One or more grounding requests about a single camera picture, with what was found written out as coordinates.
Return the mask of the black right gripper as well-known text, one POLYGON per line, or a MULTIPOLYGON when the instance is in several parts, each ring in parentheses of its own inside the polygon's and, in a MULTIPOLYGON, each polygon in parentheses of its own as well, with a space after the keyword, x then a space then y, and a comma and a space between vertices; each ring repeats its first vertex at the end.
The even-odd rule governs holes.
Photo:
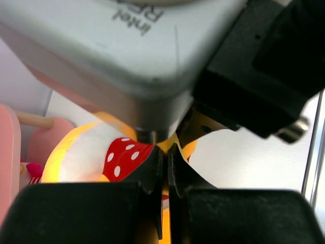
POLYGON ((324 1, 249 1, 200 75, 177 130, 181 147, 244 127, 298 141, 301 112, 324 89, 324 1))

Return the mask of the yellow frog plush polka dress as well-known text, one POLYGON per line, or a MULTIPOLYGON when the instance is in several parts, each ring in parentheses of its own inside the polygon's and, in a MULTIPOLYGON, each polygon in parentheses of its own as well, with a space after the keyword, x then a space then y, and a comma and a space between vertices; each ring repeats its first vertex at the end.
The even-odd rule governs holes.
POLYGON ((42 183, 119 182, 150 155, 153 145, 135 142, 102 122, 71 130, 49 156, 42 183))

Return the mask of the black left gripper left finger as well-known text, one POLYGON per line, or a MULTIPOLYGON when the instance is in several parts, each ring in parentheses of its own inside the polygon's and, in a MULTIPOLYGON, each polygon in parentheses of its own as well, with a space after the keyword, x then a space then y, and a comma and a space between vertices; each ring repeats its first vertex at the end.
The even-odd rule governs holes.
POLYGON ((163 152, 120 182, 37 184, 15 198, 1 243, 158 243, 163 152))

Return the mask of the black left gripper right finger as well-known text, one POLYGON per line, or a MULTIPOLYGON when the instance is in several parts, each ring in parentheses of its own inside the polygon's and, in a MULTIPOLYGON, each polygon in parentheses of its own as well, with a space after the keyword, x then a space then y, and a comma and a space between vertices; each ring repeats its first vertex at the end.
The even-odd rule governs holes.
POLYGON ((324 243, 305 198, 288 190, 218 189, 168 152, 172 243, 324 243))

